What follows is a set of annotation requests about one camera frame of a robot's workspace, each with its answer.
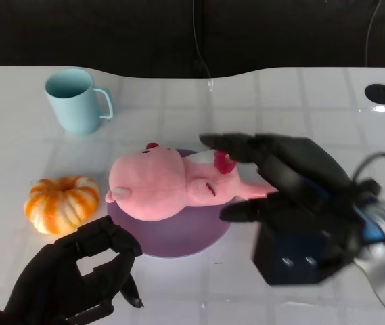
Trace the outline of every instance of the light blue mug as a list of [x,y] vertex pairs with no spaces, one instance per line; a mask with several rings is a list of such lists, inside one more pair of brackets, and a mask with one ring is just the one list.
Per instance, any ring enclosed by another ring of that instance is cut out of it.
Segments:
[[[101,115],[96,91],[108,101],[108,115]],[[80,69],[63,70],[51,76],[45,84],[45,93],[63,129],[76,135],[93,133],[101,118],[112,118],[112,99],[108,91],[95,88],[93,77]]]

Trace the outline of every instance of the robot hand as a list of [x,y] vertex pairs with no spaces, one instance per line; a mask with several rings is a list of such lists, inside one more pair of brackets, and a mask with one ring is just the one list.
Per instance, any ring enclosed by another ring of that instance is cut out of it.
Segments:
[[[119,254],[81,276],[76,261],[109,248]],[[143,307],[130,273],[141,254],[138,241],[110,216],[81,226],[42,248],[26,266],[0,311],[0,324],[89,324],[114,311],[111,300],[119,291],[133,307]]]
[[385,306],[385,201],[372,179],[357,182],[315,142],[280,135],[201,135],[201,141],[258,174],[279,192],[221,212],[233,222],[259,221],[253,262],[270,285],[315,284],[355,263]]

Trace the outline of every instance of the table surface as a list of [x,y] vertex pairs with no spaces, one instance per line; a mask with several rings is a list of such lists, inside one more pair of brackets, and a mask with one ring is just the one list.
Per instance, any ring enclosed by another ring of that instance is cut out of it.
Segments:
[[[96,178],[104,194],[116,157],[148,142],[201,150],[203,132],[307,136],[348,173],[366,154],[385,150],[385,106],[364,96],[367,85],[385,84],[385,68],[276,68],[211,81],[88,70],[116,103],[114,118],[88,137],[64,134],[43,93],[46,79],[61,69],[0,67],[0,309],[26,264],[56,239],[39,234],[23,214],[40,178],[84,174]],[[245,180],[257,178],[252,166],[240,171]],[[385,161],[366,175],[383,185],[385,197]],[[104,213],[101,202],[92,219]],[[267,286],[250,260],[255,232],[256,225],[234,225],[197,255],[138,258],[133,276],[145,309],[118,295],[114,314],[94,324],[385,325],[385,310],[355,267],[318,286]],[[78,264],[88,273],[112,256]]]

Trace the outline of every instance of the pumpkin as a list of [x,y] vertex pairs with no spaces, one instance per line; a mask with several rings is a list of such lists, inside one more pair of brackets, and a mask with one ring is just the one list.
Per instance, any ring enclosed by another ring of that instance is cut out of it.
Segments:
[[99,206],[96,181],[84,177],[41,179],[30,191],[24,212],[43,234],[74,231]]

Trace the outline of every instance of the purple plate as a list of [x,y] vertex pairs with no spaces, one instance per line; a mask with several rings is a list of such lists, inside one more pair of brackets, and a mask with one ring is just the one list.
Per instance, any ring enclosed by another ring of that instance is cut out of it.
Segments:
[[[195,153],[178,149],[183,157]],[[185,207],[175,216],[161,221],[132,218],[114,202],[107,203],[107,214],[130,232],[141,244],[144,254],[155,257],[183,257],[203,251],[218,241],[230,228],[219,213],[227,204],[213,207]]]

